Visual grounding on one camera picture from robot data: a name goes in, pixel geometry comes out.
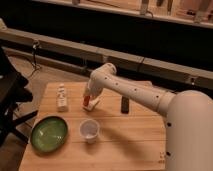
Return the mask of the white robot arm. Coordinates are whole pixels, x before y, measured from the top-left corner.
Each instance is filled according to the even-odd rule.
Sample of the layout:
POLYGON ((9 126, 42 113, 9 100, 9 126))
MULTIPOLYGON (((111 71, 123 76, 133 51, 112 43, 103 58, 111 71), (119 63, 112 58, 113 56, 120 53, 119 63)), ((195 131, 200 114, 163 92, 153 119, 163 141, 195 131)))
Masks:
POLYGON ((112 63, 93 70, 83 105, 104 88, 144 105, 166 118, 165 171, 213 171, 213 99, 197 90, 172 93, 138 85, 116 72, 112 63))

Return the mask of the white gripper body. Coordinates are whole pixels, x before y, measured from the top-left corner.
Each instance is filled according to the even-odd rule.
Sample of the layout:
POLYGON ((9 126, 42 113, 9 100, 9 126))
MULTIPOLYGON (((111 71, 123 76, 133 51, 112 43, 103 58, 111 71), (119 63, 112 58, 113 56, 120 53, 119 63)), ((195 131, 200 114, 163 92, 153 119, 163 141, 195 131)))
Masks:
POLYGON ((96 83, 93 80, 89 80, 85 86, 83 97, 89 97, 91 100, 96 99, 101 95, 103 91, 103 86, 99 83, 96 83))

